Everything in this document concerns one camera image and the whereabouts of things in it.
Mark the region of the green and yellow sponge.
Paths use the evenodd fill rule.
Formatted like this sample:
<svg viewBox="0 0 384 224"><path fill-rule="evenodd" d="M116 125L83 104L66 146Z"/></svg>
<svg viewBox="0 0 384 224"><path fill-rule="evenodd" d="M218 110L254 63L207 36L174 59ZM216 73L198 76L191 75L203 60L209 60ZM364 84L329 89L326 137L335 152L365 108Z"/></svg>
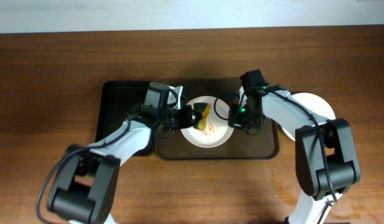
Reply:
<svg viewBox="0 0 384 224"><path fill-rule="evenodd" d="M199 102L199 103L194 103L194 105L195 106L201 106L203 109L202 119L200 119L200 120L203 120L203 128L194 128L194 129L196 129L198 131L204 131L206 126L207 126L207 118L208 118L210 110L211 110L211 104Z"/></svg>

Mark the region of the white plate with sauce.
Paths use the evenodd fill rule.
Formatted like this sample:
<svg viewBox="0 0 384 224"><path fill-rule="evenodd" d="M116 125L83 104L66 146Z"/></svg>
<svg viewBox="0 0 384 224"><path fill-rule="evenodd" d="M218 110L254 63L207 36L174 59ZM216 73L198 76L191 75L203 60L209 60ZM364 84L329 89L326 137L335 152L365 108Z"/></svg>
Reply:
<svg viewBox="0 0 384 224"><path fill-rule="evenodd" d="M291 94L294 101L297 101L300 105L303 105L307 109L311 110L318 116L325 119L336 119L334 110L323 98L312 93L295 93Z"/></svg>

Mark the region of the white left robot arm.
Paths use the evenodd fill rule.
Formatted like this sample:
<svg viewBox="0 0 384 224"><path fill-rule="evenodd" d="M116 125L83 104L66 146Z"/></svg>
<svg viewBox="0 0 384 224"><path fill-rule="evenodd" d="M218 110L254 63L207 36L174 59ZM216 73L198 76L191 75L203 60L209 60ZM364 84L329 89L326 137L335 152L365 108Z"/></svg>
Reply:
<svg viewBox="0 0 384 224"><path fill-rule="evenodd" d="M153 108L138 104L112 134L86 147L70 145L49 172L37 196L37 218L49 183L47 210L69 223L114 223L111 214L120 167L146 148L153 132L189 128L202 119L190 105Z"/></svg>

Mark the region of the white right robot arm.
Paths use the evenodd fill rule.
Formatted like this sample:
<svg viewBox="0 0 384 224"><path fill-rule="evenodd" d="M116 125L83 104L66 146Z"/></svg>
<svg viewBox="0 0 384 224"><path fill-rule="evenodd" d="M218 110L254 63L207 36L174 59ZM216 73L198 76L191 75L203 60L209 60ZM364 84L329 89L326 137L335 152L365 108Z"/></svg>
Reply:
<svg viewBox="0 0 384 224"><path fill-rule="evenodd" d="M294 138L296 177L301 188L295 209L285 223L323 223L331 208L361 178L349 123L321 116L281 85L244 87L231 105L229 127L247 131L272 119Z"/></svg>

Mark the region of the pink-rimmed plate with sauce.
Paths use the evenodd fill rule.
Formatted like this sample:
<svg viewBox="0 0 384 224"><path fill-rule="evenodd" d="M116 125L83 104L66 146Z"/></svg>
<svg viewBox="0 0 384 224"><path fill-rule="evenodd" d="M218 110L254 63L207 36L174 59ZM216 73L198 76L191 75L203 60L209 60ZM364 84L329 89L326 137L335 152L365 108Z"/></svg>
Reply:
<svg viewBox="0 0 384 224"><path fill-rule="evenodd" d="M218 117L225 118L228 116L230 107L221 99L215 103L216 97L214 96L199 96L190 100L187 104L193 106L194 103L208 103L211 104L211 110L207 118L207 126L204 131L198 131L193 127L182 129L182 135L195 146L203 148L217 147L225 143L233 134L233 128L225 121Z"/></svg>

